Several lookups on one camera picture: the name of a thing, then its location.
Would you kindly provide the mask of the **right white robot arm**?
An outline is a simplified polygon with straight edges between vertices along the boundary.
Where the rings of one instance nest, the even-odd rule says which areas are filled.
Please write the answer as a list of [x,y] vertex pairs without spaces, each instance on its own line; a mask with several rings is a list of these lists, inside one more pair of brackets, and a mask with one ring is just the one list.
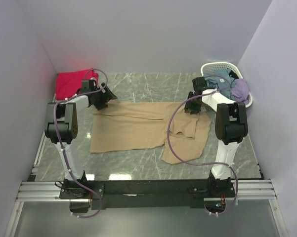
[[197,114],[203,104],[216,112],[215,135],[218,139],[218,148],[215,164],[207,181],[207,192],[210,197],[218,198],[223,194],[234,196],[230,166],[239,145],[248,134],[246,106],[208,87],[204,77],[192,79],[192,84],[194,90],[188,94],[189,101],[185,104],[185,112]]

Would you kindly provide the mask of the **beige t-shirt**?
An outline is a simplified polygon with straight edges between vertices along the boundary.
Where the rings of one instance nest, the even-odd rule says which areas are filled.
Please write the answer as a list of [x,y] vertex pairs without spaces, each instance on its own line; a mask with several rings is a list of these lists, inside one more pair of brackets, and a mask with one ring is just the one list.
[[93,112],[90,152],[105,153],[165,146],[162,161],[177,164],[198,159],[212,120],[206,112],[186,113],[178,102],[111,101]]

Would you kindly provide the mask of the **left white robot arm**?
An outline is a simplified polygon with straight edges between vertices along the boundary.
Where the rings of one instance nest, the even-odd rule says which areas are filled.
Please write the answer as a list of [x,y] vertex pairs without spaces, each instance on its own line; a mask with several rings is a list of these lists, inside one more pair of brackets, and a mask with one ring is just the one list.
[[95,79],[87,79],[72,97],[47,104],[44,133],[57,148],[64,167],[61,194],[65,197],[85,198],[91,194],[75,145],[79,130],[77,112],[91,106],[102,110],[116,99],[107,82],[98,84]]

